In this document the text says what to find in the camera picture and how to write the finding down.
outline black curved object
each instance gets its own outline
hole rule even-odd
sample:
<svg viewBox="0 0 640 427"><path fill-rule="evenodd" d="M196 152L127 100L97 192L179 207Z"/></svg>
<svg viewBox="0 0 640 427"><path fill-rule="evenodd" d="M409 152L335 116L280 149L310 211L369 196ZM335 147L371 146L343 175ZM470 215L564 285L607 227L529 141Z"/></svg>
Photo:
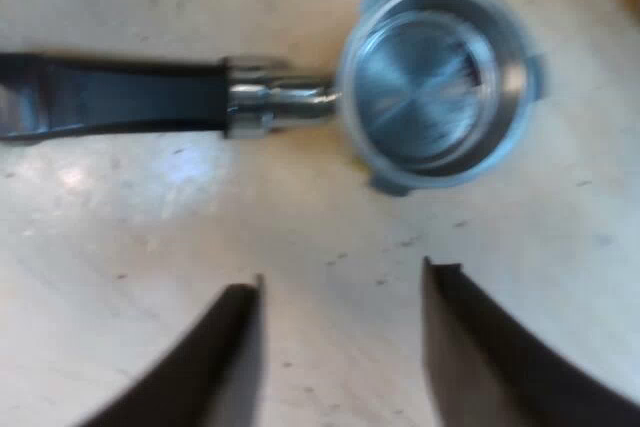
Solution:
<svg viewBox="0 0 640 427"><path fill-rule="evenodd" d="M262 374L263 285L230 285L148 374L81 427L249 427Z"/></svg>
<svg viewBox="0 0 640 427"><path fill-rule="evenodd" d="M533 336L473 283L460 264L424 263L444 304L538 425L640 425L640 407L592 379Z"/></svg>
<svg viewBox="0 0 640 427"><path fill-rule="evenodd" d="M224 64L0 54L0 140L225 130L227 110Z"/></svg>

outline black handle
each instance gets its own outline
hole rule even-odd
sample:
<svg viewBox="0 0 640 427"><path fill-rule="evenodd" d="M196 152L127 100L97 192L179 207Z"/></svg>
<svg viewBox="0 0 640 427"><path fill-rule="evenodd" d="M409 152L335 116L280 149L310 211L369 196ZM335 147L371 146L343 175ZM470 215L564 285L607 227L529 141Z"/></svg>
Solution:
<svg viewBox="0 0 640 427"><path fill-rule="evenodd" d="M225 130L227 107L223 64L0 54L0 140Z"/></svg>

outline portafilter handle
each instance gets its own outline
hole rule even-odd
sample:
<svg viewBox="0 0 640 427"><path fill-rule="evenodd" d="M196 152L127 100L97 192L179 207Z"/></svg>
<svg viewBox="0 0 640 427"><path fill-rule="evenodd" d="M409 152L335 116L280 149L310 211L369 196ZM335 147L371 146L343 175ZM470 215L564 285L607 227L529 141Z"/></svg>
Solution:
<svg viewBox="0 0 640 427"><path fill-rule="evenodd" d="M216 64L0 54L0 140L223 131L258 137L335 111L332 77L271 57Z"/></svg>

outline beige countertop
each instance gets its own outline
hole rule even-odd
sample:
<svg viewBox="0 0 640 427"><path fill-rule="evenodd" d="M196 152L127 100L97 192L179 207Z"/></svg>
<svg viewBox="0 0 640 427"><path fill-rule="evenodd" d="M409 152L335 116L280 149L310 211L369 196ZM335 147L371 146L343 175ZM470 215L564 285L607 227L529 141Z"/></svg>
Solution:
<svg viewBox="0 0 640 427"><path fill-rule="evenodd" d="M640 400L640 25L629 0L506 0L551 96L499 167L382 196L337 125L0 146L0 423L77 422L223 285L266 275L261 425L435 425L424 255ZM0 0L0 49L333 68L358 0Z"/></svg>

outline stainless steel filter basket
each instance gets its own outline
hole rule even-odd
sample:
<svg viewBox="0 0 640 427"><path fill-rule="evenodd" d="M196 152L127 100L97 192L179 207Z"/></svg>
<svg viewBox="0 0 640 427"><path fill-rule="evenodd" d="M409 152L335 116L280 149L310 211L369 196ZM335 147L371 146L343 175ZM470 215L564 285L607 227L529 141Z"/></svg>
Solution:
<svg viewBox="0 0 640 427"><path fill-rule="evenodd" d="M501 0L363 0L338 109L383 190L448 187L500 161L541 96L542 66Z"/></svg>

